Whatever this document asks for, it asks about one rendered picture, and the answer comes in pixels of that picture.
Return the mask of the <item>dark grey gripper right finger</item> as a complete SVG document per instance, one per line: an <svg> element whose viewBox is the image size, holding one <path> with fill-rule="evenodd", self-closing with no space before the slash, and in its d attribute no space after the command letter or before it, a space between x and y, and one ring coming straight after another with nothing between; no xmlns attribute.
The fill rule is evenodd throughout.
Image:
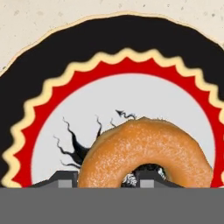
<svg viewBox="0 0 224 224"><path fill-rule="evenodd" d="M136 186L139 188L181 188L181 185L163 179L156 171L138 171L136 180Z"/></svg>

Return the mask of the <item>black red patterned plate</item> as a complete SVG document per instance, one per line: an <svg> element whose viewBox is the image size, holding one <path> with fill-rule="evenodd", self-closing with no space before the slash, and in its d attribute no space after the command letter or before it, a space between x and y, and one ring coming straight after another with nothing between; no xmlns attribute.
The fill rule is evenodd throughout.
<svg viewBox="0 0 224 224"><path fill-rule="evenodd" d="M191 136L224 178L224 49L161 17L91 18L54 31L0 75L0 179L28 187L77 171L97 138L129 120L157 119ZM170 181L158 164L155 171Z"/></svg>

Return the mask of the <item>golden brown bagel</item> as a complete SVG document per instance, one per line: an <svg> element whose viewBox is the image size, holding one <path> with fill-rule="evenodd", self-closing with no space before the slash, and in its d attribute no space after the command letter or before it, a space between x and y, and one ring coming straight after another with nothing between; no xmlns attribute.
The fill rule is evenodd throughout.
<svg viewBox="0 0 224 224"><path fill-rule="evenodd" d="M200 145L176 125L157 119L129 120L102 133L84 158L79 187L116 188L140 165L156 164L183 187L209 187L213 169Z"/></svg>

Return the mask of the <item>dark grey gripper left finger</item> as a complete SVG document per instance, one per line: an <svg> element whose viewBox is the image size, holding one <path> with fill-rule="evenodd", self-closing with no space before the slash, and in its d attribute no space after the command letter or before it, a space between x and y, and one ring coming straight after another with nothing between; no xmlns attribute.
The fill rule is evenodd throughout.
<svg viewBox="0 0 224 224"><path fill-rule="evenodd" d="M78 184L77 171L56 171L49 179L38 182L31 188L76 188Z"/></svg>

